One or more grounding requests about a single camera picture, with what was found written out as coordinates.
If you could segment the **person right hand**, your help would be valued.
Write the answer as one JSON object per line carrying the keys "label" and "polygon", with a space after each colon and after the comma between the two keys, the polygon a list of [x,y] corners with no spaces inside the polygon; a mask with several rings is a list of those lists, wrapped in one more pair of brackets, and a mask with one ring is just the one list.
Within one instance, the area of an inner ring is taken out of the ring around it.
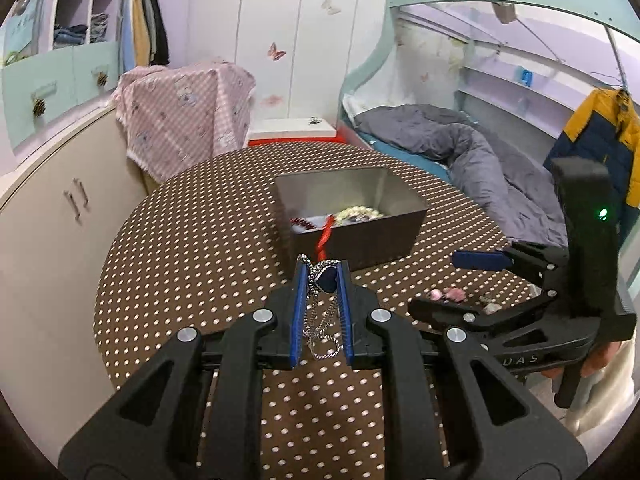
{"label": "person right hand", "polygon": [[608,366],[608,363],[615,358],[616,354],[620,351],[620,347],[623,345],[621,341],[612,341],[608,344],[601,344],[599,347],[594,348],[585,362],[582,363],[580,369],[580,377],[586,378],[602,370]]}

